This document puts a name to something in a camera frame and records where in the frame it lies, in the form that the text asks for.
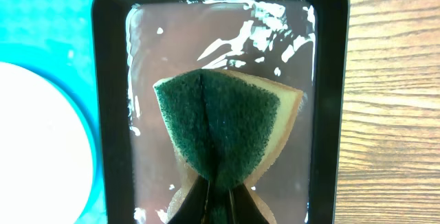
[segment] white round object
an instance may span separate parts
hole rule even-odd
[[[69,101],[37,74],[0,63],[0,223],[74,223],[93,177]]]

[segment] black tray rim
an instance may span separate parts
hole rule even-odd
[[[93,41],[107,218],[134,223],[125,21],[135,4],[180,0],[94,0]],[[316,92],[307,223],[334,221],[349,0],[306,0],[317,13]]]

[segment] sponge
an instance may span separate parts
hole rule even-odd
[[[291,87],[227,70],[198,69],[153,87],[176,157],[213,182],[219,194],[250,175],[259,178],[274,162],[302,96]]]

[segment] brown liquid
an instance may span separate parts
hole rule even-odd
[[[170,3],[144,5],[129,19],[129,49],[133,57],[129,63],[129,84],[132,86],[129,97],[132,99],[131,123],[136,131],[131,136],[136,206],[146,210],[147,223],[162,223],[157,211],[166,212],[171,198],[180,188],[173,146],[153,84],[162,78],[205,67],[214,60],[218,62],[215,67],[261,76],[304,91],[303,104],[286,147],[255,185],[256,193],[269,205],[278,224],[304,223],[308,202],[315,46],[304,40],[310,41],[314,36],[314,24],[307,20],[304,7],[310,5],[305,1],[268,3],[285,7],[285,15],[277,18],[277,14],[282,13],[280,10],[258,11],[255,5],[243,3]],[[272,45],[261,39],[264,36],[269,36],[267,41],[273,41]],[[223,45],[197,60],[218,38]],[[283,53],[289,53],[289,45],[296,52],[283,60]]]

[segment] wooden surface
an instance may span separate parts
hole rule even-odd
[[[440,223],[440,0],[351,0],[335,223]]]

